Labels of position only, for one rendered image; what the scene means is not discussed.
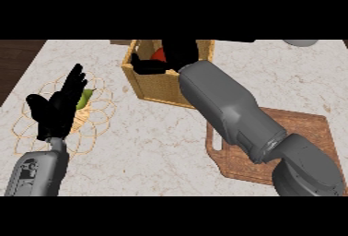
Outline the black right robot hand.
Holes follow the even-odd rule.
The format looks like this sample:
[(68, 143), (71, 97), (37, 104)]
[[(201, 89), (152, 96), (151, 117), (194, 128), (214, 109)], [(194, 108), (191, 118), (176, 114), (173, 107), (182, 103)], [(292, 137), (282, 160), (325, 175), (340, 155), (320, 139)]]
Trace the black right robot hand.
[(179, 72), (185, 66), (199, 61), (199, 48), (195, 39), (164, 39), (163, 45), (166, 54), (164, 62), (160, 60), (142, 60), (136, 53), (132, 55), (130, 63), (139, 75), (164, 74), (167, 70)]

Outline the brown wooden cutting board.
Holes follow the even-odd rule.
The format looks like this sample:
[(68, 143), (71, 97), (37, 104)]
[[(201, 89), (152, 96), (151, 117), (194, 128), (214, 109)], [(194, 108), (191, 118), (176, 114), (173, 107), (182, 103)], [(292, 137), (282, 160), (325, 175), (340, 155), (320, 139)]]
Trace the brown wooden cutting board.
[[(266, 114), (292, 134), (303, 135), (340, 165), (340, 157), (331, 134), (329, 123), (323, 115), (263, 108)], [(272, 172), (281, 160), (254, 164), (238, 146), (222, 141), (222, 150), (213, 147), (214, 128), (207, 124), (207, 152), (225, 177), (272, 185)]]

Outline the grey round object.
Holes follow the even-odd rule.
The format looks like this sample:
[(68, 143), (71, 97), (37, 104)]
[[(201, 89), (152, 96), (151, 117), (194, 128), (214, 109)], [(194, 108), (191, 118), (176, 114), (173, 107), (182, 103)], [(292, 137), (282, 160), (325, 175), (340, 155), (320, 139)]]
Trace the grey round object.
[(310, 47), (319, 40), (284, 40), (289, 45), (297, 47)]

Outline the red bell pepper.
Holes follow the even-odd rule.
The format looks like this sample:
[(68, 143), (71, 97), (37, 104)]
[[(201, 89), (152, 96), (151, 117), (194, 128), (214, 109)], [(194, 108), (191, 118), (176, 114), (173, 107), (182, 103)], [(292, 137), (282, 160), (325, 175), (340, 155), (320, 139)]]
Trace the red bell pepper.
[(164, 49), (163, 48), (160, 48), (158, 50), (157, 50), (157, 52), (154, 53), (154, 55), (151, 56), (151, 59), (152, 60), (160, 60), (160, 61), (166, 61), (166, 51), (164, 51)]

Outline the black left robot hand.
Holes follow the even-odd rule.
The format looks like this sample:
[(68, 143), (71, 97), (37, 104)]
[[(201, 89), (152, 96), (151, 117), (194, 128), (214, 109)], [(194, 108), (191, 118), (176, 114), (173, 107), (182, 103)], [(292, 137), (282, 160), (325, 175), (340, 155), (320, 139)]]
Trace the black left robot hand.
[(51, 137), (67, 138), (76, 118), (77, 105), (84, 87), (86, 74), (81, 64), (76, 64), (62, 88), (48, 100), (39, 94), (27, 96), (31, 118), (39, 123), (37, 139), (45, 141)]

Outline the tan wicker basket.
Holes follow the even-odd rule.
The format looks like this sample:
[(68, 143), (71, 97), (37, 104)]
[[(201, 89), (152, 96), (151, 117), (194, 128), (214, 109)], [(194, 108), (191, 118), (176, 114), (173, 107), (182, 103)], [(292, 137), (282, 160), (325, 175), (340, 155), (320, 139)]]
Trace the tan wicker basket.
[[(216, 41), (197, 40), (199, 48), (199, 60), (213, 61)], [(133, 70), (132, 55), (136, 53), (142, 60), (152, 60), (151, 56), (160, 48), (164, 48), (163, 40), (133, 40), (123, 61), (123, 70), (130, 81), (138, 98), (170, 105), (194, 108), (180, 90), (179, 72), (167, 70), (164, 74), (139, 75)]]

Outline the tan cone-shaped item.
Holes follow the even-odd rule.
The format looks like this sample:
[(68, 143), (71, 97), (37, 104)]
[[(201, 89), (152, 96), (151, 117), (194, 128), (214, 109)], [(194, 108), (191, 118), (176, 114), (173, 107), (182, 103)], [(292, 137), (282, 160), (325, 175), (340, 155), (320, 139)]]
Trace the tan cone-shaped item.
[(73, 133), (76, 133), (83, 127), (83, 125), (87, 123), (89, 118), (90, 118), (90, 110), (92, 110), (92, 102), (87, 102), (84, 108), (77, 110), (76, 112), (76, 118), (74, 118), (74, 123), (71, 127)]

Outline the green vegetable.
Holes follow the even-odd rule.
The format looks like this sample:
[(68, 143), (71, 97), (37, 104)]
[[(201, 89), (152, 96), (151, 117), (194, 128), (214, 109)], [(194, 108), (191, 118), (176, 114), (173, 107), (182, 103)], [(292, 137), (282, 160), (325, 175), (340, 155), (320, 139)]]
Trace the green vegetable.
[(86, 107), (89, 99), (93, 96), (95, 90), (96, 88), (83, 90), (81, 97), (79, 100), (77, 110), (81, 110)]

